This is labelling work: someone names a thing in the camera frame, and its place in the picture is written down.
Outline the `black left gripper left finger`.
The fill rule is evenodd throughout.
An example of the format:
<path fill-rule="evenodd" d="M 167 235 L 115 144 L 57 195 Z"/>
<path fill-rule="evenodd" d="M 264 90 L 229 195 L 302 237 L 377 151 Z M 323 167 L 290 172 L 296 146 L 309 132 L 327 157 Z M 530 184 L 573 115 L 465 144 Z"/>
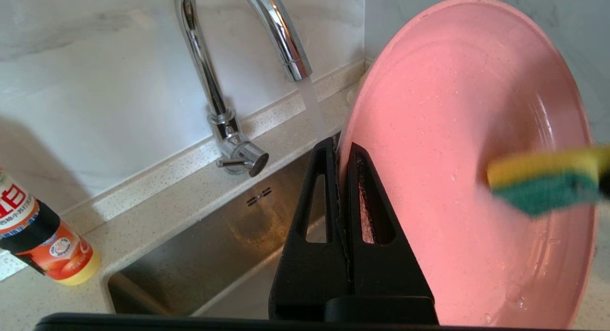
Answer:
<path fill-rule="evenodd" d="M 306 235 L 316 181 L 324 178 L 326 241 L 312 243 Z M 332 137 L 314 146 L 291 227 L 277 266 L 268 300 L 271 320 L 323 321 L 326 305 L 347 295 L 349 254 L 338 191 L 337 151 Z"/>

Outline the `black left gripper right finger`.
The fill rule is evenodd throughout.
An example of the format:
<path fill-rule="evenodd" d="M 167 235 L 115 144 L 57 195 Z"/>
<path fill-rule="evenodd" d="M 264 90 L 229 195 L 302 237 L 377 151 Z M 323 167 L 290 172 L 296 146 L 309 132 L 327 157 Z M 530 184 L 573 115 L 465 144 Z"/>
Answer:
<path fill-rule="evenodd" d="M 368 152 L 349 151 L 345 176 L 349 294 L 341 322 L 438 324 L 435 299 Z"/>

